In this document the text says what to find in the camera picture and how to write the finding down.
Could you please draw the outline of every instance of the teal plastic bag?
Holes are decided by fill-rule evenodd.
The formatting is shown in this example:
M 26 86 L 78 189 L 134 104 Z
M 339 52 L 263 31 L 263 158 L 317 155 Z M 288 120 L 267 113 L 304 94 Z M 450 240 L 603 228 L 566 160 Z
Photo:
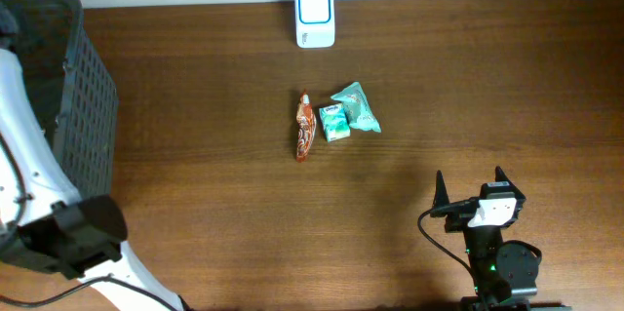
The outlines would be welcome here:
M 331 96 L 332 99 L 341 101 L 344 111 L 349 120 L 349 127 L 362 131 L 375 131 L 381 133 L 379 122 L 372 115 L 371 107 L 364 95 L 362 86 L 355 82 L 342 92 Z

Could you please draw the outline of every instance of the brown wooden surface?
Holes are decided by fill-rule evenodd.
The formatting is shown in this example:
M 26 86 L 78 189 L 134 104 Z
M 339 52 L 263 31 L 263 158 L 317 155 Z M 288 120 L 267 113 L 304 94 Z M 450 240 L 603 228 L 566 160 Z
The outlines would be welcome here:
M 458 300 L 466 272 L 416 229 L 500 165 L 526 193 L 504 232 L 541 248 L 536 301 L 624 304 L 624 0 L 340 1 L 301 50 L 291 4 L 86 12 L 121 103 L 112 195 L 130 242 L 198 310 Z M 293 157 L 298 94 L 360 81 L 383 133 Z M 425 227 L 452 251 L 461 235 Z M 2 266 L 1 293 L 75 282 Z M 88 290 L 48 310 L 112 310 Z

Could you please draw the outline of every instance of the black cable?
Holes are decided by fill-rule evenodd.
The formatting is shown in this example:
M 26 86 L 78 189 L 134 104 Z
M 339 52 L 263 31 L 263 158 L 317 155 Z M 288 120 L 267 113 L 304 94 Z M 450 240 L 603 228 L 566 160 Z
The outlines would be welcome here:
M 3 302 L 5 304 L 11 305 L 11 306 L 16 306 L 16 307 L 21 307 L 21 308 L 37 308 L 37 307 L 42 307 L 42 306 L 46 306 L 46 305 L 50 305 L 53 302 L 59 301 L 62 298 L 65 298 L 67 296 L 70 296 L 72 294 L 74 294 L 75 292 L 79 292 L 81 290 L 83 290 L 86 287 L 90 287 L 92 285 L 94 285 L 95 283 L 100 283 L 100 282 L 107 282 L 107 283 L 112 283 L 112 284 L 116 284 L 118 286 L 127 288 L 133 292 L 138 292 L 142 295 L 145 295 L 149 298 L 151 298 L 152 300 L 160 303 L 161 305 L 163 305 L 165 308 L 167 308 L 170 311 L 178 311 L 176 308 L 174 308 L 170 303 L 168 303 L 167 301 L 163 300 L 160 296 L 155 295 L 151 292 L 145 291 L 141 288 L 135 287 L 131 284 L 128 284 L 126 282 L 114 279 L 112 277 L 106 276 L 106 277 L 98 277 L 98 278 L 94 278 L 90 281 L 87 281 L 83 284 L 81 284 L 80 286 L 76 286 L 72 289 L 69 289 L 65 292 L 62 292 L 58 295 L 55 295 L 53 297 L 47 298 L 45 300 L 41 300 L 41 301 L 34 301 L 34 302 L 28 302 L 28 301 L 19 301 L 19 300 L 13 300 L 9 297 L 0 295 L 0 302 Z
M 16 158 L 13 156 L 11 149 L 9 148 L 9 144 L 7 144 L 4 137 L 0 134 L 0 144 L 2 144 L 2 149 L 9 159 L 9 165 L 11 165 L 11 169 L 13 170 L 13 174 L 15 178 L 18 180 L 18 192 L 19 197 L 16 199 L 16 203 L 19 205 L 18 213 L 16 217 L 12 221 L 12 224 L 7 229 L 8 237 L 3 239 L 0 242 L 0 253 L 3 252 L 6 248 L 8 248 L 13 241 L 18 236 L 18 227 L 20 226 L 20 221 L 23 215 L 26 212 L 26 201 L 28 200 L 28 195 L 26 194 L 26 185 L 23 180 L 23 176 L 21 176 L 20 167 L 18 166 L 18 162 Z
M 477 285 L 477 279 L 475 278 L 475 273 L 473 272 L 472 268 L 470 268 L 470 266 L 464 262 L 464 260 L 462 260 L 461 258 L 457 257 L 456 254 L 451 253 L 447 248 L 443 247 L 440 243 L 436 242 L 435 239 L 431 238 L 431 236 L 429 234 L 427 234 L 427 232 L 425 232 L 424 228 L 422 228 L 422 219 L 427 216 L 428 214 L 430 214 L 433 211 L 433 209 L 429 209 L 426 212 L 422 213 L 420 215 L 420 217 L 418 218 L 418 230 L 420 231 L 420 233 L 422 233 L 423 236 L 425 236 L 425 238 L 427 238 L 427 240 L 429 242 L 431 242 L 431 244 L 433 244 L 436 248 L 440 249 L 441 251 L 443 251 L 445 254 L 447 254 L 448 256 L 450 256 L 452 259 L 454 259 L 455 261 L 459 262 L 462 266 L 464 266 L 464 268 L 466 269 L 466 271 L 468 271 L 468 273 L 470 273 L 470 277 L 472 277 L 473 280 L 473 284 Z M 489 310 L 488 304 L 486 303 L 486 299 L 484 297 L 484 295 L 481 293 L 481 291 L 477 291 L 477 294 L 479 295 L 479 297 L 481 298 L 482 304 L 484 305 L 484 307 L 486 308 L 486 311 Z

